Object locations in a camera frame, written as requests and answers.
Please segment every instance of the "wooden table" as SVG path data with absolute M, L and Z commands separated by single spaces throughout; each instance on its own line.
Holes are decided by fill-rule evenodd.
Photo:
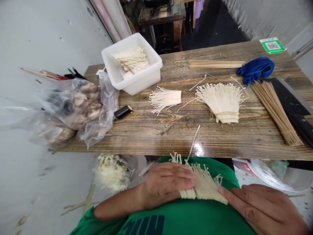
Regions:
M 249 98 L 240 108 L 239 123 L 222 124 L 209 121 L 210 112 L 203 103 L 193 101 L 177 110 L 195 97 L 195 89 L 188 91 L 201 81 L 204 75 L 218 78 L 206 79 L 209 83 L 234 83 L 231 76 L 242 84 L 242 77 L 235 75 L 236 69 L 189 69 L 191 59 L 244 60 L 268 56 L 275 62 L 272 77 L 283 77 L 309 105 L 313 106 L 313 85 L 302 73 L 288 52 L 270 55 L 259 41 L 210 47 L 186 52 L 161 55 L 163 67 L 158 84 L 130 96 L 121 91 L 119 107 L 131 105 L 134 113 L 122 120 L 115 120 L 112 129 L 102 141 L 89 151 L 84 142 L 73 140 L 59 149 L 66 152 L 101 152 L 119 154 L 169 155 L 176 151 L 188 156 L 192 140 L 201 125 L 191 156 L 225 158 L 271 158 L 313 160 L 313 149 L 308 145 L 286 146 L 273 119 L 269 116 L 254 92 L 247 88 Z M 90 66 L 85 77 L 96 78 L 96 71 L 104 65 Z M 160 86 L 171 90 L 182 90 L 182 103 L 159 116 L 152 114 L 148 102 L 149 94 Z
M 183 21 L 186 18 L 185 4 L 183 0 L 173 0 L 173 6 L 170 9 L 144 8 L 138 17 L 140 26 L 152 26 L 173 22 L 173 40 L 179 43 L 180 51 L 183 51 L 180 42 Z
M 138 24 L 140 26 L 150 26 L 165 24 L 174 21 L 182 21 L 186 18 L 185 4 L 183 0 L 173 0 L 174 5 L 167 9 L 144 8 L 140 11 Z

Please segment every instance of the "blue cloth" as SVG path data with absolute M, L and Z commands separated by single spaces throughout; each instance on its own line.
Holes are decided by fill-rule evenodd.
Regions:
M 254 59 L 237 70 L 238 76 L 244 76 L 244 84 L 247 87 L 260 77 L 269 77 L 275 68 L 275 64 L 268 57 Z

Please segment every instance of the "hand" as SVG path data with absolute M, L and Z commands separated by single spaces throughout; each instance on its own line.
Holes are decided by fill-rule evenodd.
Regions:
M 307 235 L 309 228 L 286 194 L 259 185 L 243 185 L 218 191 L 250 224 L 258 235 Z
M 195 186 L 195 173 L 178 163 L 160 163 L 149 172 L 147 181 L 140 185 L 143 210 L 151 210 L 180 198 L 179 190 Z

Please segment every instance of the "plastic bag of mushrooms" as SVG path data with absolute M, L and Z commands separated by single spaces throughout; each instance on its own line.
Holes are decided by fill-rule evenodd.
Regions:
M 40 91 L 35 107 L 1 108 L 0 130 L 26 130 L 30 142 L 49 149 L 64 147 L 78 131 L 77 138 L 89 148 L 113 126 L 118 109 L 119 91 L 106 73 L 99 77 L 101 91 L 87 80 L 59 81 Z
M 119 91 L 112 86 L 107 73 L 99 75 L 99 83 L 100 89 L 87 80 L 60 81 L 57 88 L 43 91 L 44 96 L 49 95 L 40 99 L 48 113 L 78 130 L 77 138 L 85 141 L 87 148 L 104 138 L 118 109 Z

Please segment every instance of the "green shirt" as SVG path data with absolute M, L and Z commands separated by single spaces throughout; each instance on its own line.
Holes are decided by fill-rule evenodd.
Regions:
M 168 162 L 162 157 L 160 162 Z M 221 174 L 222 186 L 239 188 L 235 172 L 211 158 L 193 157 L 189 164 L 209 168 L 212 177 Z M 255 234 L 244 218 L 231 206 L 214 200 L 177 199 L 159 208 L 137 212 L 118 221 L 103 222 L 94 217 L 92 207 L 71 235 L 173 235 L 173 234 Z

